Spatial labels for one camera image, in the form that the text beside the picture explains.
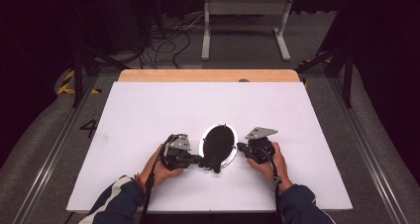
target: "metal bracket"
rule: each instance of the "metal bracket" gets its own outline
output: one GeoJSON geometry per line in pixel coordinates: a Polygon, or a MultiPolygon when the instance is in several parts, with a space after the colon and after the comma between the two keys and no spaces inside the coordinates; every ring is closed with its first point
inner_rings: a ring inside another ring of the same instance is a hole
{"type": "Polygon", "coordinates": [[[278,133],[278,131],[274,129],[255,127],[245,138],[250,140],[256,140],[276,133],[278,133]]]}

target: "wire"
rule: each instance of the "wire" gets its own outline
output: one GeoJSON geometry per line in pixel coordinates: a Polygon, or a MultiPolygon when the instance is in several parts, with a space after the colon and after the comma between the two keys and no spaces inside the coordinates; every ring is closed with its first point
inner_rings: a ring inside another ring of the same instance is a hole
{"type": "Polygon", "coordinates": [[[266,158],[269,160],[269,162],[272,165],[272,173],[273,173],[274,179],[275,179],[275,181],[274,181],[274,185],[275,185],[275,187],[274,187],[275,214],[276,214],[276,218],[277,218],[277,223],[282,224],[283,220],[281,218],[281,211],[278,208],[278,195],[279,195],[278,184],[279,184],[279,182],[281,182],[281,179],[280,179],[281,177],[277,173],[277,167],[275,166],[275,163],[272,160],[272,157],[262,148],[260,148],[260,147],[255,147],[255,148],[259,149],[266,156],[266,158]]]}
{"type": "Polygon", "coordinates": [[[146,222],[146,214],[148,212],[149,202],[151,200],[152,187],[155,184],[155,167],[158,161],[160,161],[160,156],[163,154],[163,151],[164,151],[164,146],[161,146],[160,150],[157,153],[157,158],[155,159],[154,164],[152,165],[152,169],[151,169],[151,172],[149,173],[148,180],[146,181],[146,184],[145,184],[146,199],[145,199],[145,204],[143,205],[142,217],[140,218],[139,224],[143,224],[146,222]]]}

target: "person's right hand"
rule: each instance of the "person's right hand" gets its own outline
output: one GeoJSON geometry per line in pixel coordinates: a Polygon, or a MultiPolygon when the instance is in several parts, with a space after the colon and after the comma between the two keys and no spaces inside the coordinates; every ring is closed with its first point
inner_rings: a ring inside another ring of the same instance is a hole
{"type": "MultiPolygon", "coordinates": [[[[272,156],[272,160],[274,161],[274,164],[277,167],[277,173],[278,175],[280,175],[282,181],[282,183],[278,185],[278,188],[280,192],[284,192],[287,188],[293,185],[293,183],[288,178],[286,161],[284,159],[283,154],[280,151],[280,146],[278,145],[278,143],[272,143],[272,146],[275,150],[275,154],[272,156]]],[[[270,162],[266,162],[260,165],[256,163],[253,159],[247,159],[247,162],[253,169],[258,170],[267,181],[274,183],[274,175],[272,172],[270,162]]]]}

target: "sleeve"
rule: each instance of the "sleeve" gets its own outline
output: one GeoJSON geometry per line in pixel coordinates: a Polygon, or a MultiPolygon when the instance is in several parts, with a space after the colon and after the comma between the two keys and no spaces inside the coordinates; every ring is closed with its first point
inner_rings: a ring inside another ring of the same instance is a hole
{"type": "Polygon", "coordinates": [[[287,224],[334,223],[333,219],[315,205],[315,194],[304,185],[293,184],[278,199],[287,224]]]}
{"type": "Polygon", "coordinates": [[[137,182],[124,175],[102,192],[79,224],[133,224],[133,215],[144,200],[137,182]]]}

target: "yellow tape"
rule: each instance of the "yellow tape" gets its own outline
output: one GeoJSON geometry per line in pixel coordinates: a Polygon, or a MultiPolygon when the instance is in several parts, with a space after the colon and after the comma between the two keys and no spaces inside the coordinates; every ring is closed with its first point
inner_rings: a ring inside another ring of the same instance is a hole
{"type": "MultiPolygon", "coordinates": [[[[67,88],[68,84],[71,82],[71,79],[74,77],[74,69],[68,72],[67,76],[65,77],[64,81],[61,84],[61,87],[58,89],[57,94],[61,93],[69,93],[69,94],[75,94],[76,90],[73,88],[67,88]]],[[[91,94],[100,94],[102,92],[102,89],[93,88],[90,92],[91,94]]]]}

